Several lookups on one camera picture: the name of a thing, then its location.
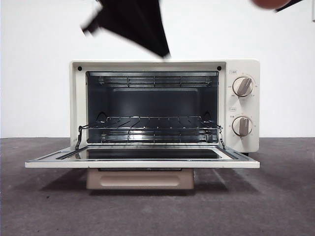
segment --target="concrete floor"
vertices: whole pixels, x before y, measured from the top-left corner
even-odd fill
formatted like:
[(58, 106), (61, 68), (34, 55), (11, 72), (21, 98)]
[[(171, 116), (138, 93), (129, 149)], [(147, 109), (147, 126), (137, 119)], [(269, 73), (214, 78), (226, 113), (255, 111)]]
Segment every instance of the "concrete floor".
[(68, 144), (1, 140), (1, 235), (315, 235), (315, 138), (261, 139), (260, 169), (198, 169), (193, 191), (91, 191), (85, 170), (24, 168)]

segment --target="blurred hand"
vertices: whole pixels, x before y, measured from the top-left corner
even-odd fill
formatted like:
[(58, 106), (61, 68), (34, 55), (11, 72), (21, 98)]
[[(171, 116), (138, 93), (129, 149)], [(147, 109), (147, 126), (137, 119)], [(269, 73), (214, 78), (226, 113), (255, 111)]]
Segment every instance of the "blurred hand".
[(278, 9), (289, 3), (290, 0), (252, 0), (252, 2), (265, 9)]

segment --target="timer knob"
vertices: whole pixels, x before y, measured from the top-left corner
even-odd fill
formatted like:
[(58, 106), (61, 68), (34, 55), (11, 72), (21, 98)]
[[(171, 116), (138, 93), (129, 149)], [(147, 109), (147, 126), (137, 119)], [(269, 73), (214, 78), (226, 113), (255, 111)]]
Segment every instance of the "timer knob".
[(237, 117), (232, 123), (232, 128), (235, 134), (244, 137), (252, 131), (252, 122), (247, 117)]
[(252, 79), (245, 76), (237, 78), (233, 83), (233, 91), (239, 97), (246, 97), (252, 92)]

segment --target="oven door glass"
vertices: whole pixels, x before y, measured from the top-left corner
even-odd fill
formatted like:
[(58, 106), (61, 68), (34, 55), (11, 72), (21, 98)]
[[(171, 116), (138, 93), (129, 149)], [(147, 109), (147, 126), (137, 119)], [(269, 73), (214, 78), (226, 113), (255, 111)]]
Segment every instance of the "oven door glass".
[(27, 168), (259, 168), (259, 162), (216, 145), (68, 147), (25, 163)]

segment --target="control panel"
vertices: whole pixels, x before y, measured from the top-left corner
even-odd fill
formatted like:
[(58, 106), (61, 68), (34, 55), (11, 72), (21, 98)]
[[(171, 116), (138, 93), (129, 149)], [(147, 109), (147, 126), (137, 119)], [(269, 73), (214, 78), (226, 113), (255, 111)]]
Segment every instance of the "control panel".
[(259, 62), (226, 64), (225, 144), (239, 152), (259, 148)]

